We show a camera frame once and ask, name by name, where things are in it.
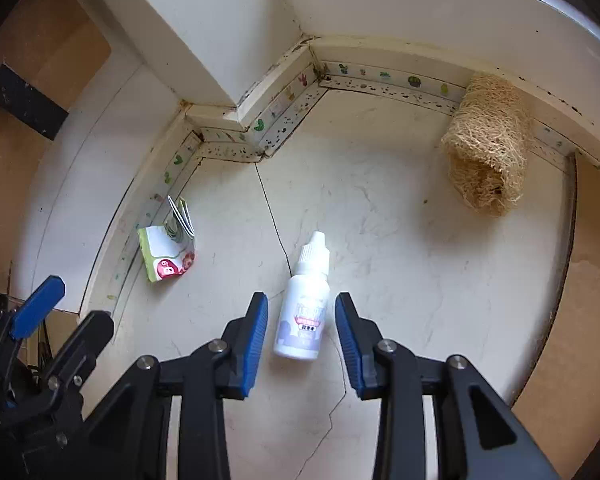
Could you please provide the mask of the small white dropper bottle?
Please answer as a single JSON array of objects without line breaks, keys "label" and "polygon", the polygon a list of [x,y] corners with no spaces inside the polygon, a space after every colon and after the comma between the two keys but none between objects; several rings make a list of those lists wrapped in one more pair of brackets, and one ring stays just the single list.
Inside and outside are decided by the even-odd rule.
[{"label": "small white dropper bottle", "polygon": [[326,236],[314,231],[302,246],[280,309],[274,352],[284,358],[314,361],[321,349],[329,297],[330,252]]}]

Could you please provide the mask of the small green pink paper wrapper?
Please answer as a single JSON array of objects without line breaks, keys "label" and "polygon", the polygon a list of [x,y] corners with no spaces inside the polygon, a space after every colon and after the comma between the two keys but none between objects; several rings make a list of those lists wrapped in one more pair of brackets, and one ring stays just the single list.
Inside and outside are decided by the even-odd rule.
[{"label": "small green pink paper wrapper", "polygon": [[166,196],[170,214],[163,224],[137,229],[148,281],[157,283],[185,274],[196,258],[196,235],[184,198]]}]

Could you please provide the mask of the flat brown cardboard sheet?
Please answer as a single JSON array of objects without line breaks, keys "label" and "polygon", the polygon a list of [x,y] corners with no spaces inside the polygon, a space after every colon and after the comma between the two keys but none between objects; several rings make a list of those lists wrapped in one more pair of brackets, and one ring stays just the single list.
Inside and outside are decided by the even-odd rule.
[{"label": "flat brown cardboard sheet", "polygon": [[514,412],[558,474],[573,478],[600,440],[600,170],[576,157],[576,220],[559,306]]}]

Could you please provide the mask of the natural loofah sponge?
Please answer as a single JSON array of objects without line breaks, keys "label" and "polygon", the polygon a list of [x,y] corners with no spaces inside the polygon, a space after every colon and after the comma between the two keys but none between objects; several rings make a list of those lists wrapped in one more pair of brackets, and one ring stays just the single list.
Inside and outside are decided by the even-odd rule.
[{"label": "natural loofah sponge", "polygon": [[524,94],[509,81],[475,73],[441,139],[449,177],[465,204],[501,217],[522,196],[532,144]]}]

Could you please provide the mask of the wooden cutting board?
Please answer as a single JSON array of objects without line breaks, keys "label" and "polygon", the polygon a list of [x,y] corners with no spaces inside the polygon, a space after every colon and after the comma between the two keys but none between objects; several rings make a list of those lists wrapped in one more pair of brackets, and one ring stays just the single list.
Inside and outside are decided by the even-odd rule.
[{"label": "wooden cutting board", "polygon": [[110,52],[78,0],[20,0],[0,28],[0,292],[38,164]]}]

